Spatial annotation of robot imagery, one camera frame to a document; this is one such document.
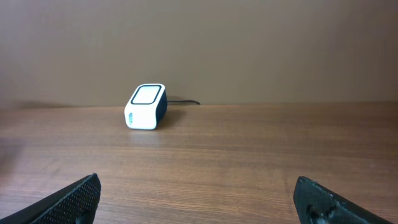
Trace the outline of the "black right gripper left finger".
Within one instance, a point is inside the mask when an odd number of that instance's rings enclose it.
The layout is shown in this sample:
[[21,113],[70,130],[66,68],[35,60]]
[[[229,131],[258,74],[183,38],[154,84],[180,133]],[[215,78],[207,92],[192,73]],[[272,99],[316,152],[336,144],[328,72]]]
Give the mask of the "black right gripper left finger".
[[93,173],[1,219],[1,224],[92,224],[101,182]]

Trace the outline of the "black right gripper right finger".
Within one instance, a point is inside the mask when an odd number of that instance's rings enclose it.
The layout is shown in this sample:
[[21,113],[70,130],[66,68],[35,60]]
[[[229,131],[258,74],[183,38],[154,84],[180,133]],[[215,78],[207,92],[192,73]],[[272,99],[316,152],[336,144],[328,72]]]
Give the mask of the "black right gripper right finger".
[[392,224],[304,176],[293,199],[301,224]]

